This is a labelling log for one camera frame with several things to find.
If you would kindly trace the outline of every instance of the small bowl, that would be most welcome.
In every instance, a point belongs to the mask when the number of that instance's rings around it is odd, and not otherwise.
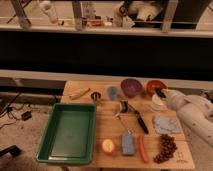
[[[136,79],[127,78],[121,82],[121,89],[128,97],[134,97],[143,92],[143,85]]]

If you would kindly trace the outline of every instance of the grape bunch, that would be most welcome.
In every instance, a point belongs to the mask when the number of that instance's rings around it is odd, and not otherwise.
[[[173,153],[177,150],[177,146],[174,142],[174,137],[170,137],[167,134],[160,136],[161,151],[154,157],[154,162],[163,163],[173,157]]]

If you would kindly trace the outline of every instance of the blue cup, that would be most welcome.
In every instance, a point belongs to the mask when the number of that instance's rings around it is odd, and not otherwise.
[[[107,94],[110,100],[115,100],[118,95],[118,89],[116,87],[109,87],[107,89]]]

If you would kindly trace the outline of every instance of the knife handle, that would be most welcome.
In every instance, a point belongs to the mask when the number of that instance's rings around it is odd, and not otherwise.
[[[146,127],[146,125],[145,125],[145,123],[144,123],[144,121],[143,121],[143,119],[142,119],[141,117],[138,117],[138,123],[140,124],[140,126],[141,126],[141,128],[144,130],[144,132],[145,132],[146,134],[148,134],[148,133],[149,133],[149,130],[148,130],[148,128]]]

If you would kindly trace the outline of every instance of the black wall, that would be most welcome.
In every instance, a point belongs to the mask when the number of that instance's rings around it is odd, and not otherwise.
[[[0,32],[0,69],[213,80],[213,39]]]

